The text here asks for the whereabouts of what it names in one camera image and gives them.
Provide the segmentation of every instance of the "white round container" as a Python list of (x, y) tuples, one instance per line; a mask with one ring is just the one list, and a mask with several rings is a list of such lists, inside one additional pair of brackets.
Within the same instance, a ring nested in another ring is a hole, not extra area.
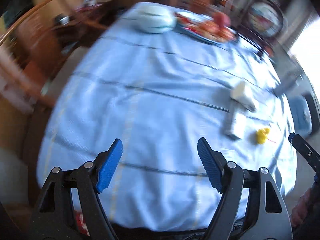
[(144, 5), (137, 13), (138, 28), (147, 33), (171, 31), (176, 23), (173, 13), (160, 5)]

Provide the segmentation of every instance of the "yellow toy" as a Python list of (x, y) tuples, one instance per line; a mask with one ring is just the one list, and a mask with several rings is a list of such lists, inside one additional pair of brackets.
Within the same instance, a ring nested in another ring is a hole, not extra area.
[(270, 133), (270, 128), (259, 129), (256, 132), (257, 143), (258, 144), (264, 144), (266, 142), (266, 140), (268, 139), (268, 134), (269, 133)]

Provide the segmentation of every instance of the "tablecloth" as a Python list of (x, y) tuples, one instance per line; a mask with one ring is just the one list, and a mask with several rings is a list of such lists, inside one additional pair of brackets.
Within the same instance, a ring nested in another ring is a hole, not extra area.
[[(221, 195), (197, 154), (205, 137), (213, 150), (244, 169), (267, 167), (281, 193), (295, 184), (296, 152), (285, 96), (269, 92), (279, 78), (245, 41), (215, 46), (174, 30), (143, 33), (135, 5), (95, 42), (70, 77), (48, 123), (37, 165), (42, 186), (50, 170), (76, 169), (122, 140), (123, 156), (100, 195), (108, 218), (128, 228), (181, 231), (206, 228)], [(230, 89), (246, 80), (260, 102), (248, 113), (243, 140), (223, 134)], [(271, 127), (270, 139), (255, 131)], [(245, 214), (244, 189), (237, 218)], [(79, 209), (73, 191), (75, 209)]]

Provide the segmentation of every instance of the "plate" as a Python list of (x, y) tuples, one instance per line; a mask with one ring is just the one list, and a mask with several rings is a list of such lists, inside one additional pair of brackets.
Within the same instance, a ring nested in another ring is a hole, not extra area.
[[(209, 20), (209, 21), (212, 21), (213, 18), (210, 17), (210, 16), (207, 16), (207, 15), (199, 15), (199, 14), (194, 14), (192, 12), (177, 12), (178, 14), (180, 14), (181, 16), (183, 17), (186, 17), (186, 18), (189, 18), (190, 20), (194, 21), (194, 22), (204, 22), (206, 20)], [(227, 42), (217, 42), (217, 41), (212, 41), (212, 40), (209, 40), (197, 33), (194, 33), (193, 31), (190, 31), (190, 30), (187, 30), (183, 27), (183, 25), (181, 23), (179, 23), (179, 21), (177, 21), (177, 28), (184, 34), (190, 36), (191, 38), (194, 38), (196, 40), (199, 40), (203, 43), (206, 43), (206, 44), (216, 44), (216, 45), (222, 45), (222, 44), (226, 44), (228, 43), (229, 41)]]

